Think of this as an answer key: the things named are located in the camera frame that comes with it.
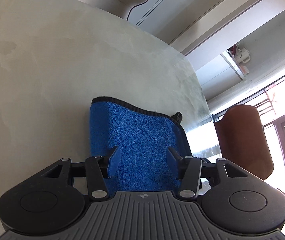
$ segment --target metal pin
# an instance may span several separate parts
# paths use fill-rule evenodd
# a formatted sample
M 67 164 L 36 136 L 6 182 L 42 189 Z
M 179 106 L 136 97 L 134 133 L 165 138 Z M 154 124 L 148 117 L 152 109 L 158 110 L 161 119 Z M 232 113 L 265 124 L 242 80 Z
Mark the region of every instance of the metal pin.
M 193 192 L 192 190 L 182 190 L 181 192 L 179 192 L 179 195 L 183 198 L 192 198 L 195 196 L 195 192 Z
M 91 193 L 94 198 L 103 198 L 107 196 L 107 192 L 104 190 L 95 190 Z

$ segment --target white marble table top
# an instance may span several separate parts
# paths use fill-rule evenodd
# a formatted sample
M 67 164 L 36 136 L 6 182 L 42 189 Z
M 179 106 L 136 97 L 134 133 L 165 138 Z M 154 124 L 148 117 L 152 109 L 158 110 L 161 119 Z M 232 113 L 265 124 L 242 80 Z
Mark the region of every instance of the white marble table top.
M 60 158 L 90 155 L 98 96 L 180 111 L 186 132 L 210 120 L 191 64 L 161 40 L 77 0 L 0 0 L 0 196 Z

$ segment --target logo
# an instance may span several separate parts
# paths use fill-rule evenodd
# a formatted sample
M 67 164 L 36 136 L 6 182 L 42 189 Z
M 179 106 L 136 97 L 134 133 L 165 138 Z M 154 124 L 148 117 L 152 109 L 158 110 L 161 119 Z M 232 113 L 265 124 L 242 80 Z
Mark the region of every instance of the logo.
M 146 193 L 141 193 L 139 196 L 140 196 L 141 198 L 147 198 L 147 197 L 149 197 L 149 195 L 147 195 Z

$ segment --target black rubber edge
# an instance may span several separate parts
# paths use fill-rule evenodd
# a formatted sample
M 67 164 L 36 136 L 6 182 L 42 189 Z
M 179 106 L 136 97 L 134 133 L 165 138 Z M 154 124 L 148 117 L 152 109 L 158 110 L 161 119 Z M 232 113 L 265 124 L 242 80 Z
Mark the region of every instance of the black rubber edge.
M 125 108 L 127 108 L 127 109 L 129 109 L 131 111 L 140 113 L 140 114 L 157 116 L 157 117 L 165 117 L 165 118 L 169 119 L 170 121 L 172 121 L 178 127 L 178 129 L 181 132 L 182 142 L 184 144 L 185 152 L 186 152 L 185 156 L 192 156 L 192 153 L 191 153 L 191 150 L 190 150 L 190 146 L 189 146 L 189 143 L 188 143 L 188 140 L 187 140 L 187 136 L 186 136 L 185 130 L 179 124 L 179 122 L 177 122 L 172 117 L 170 117 L 170 116 L 168 116 L 166 114 L 161 114 L 161 113 L 157 113 L 157 112 L 147 111 L 147 110 L 141 109 L 139 107 L 133 106 L 133 105 L 131 105 L 131 104 L 125 102 L 125 101 L 122 101 L 122 100 L 117 99 L 117 98 L 112 98 L 112 97 L 97 97 L 97 98 L 94 98 L 91 101 L 91 104 L 99 103 L 99 102 L 111 102 L 111 103 L 117 104 L 119 106 L 125 107 Z

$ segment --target brown wooden chair back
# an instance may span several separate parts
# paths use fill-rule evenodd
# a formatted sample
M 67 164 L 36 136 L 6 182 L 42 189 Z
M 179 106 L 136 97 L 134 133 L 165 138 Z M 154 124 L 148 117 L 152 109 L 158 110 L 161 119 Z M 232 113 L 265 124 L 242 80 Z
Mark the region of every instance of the brown wooden chair back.
M 237 105 L 214 123 L 222 156 L 260 179 L 274 170 L 260 116 L 254 106 Z

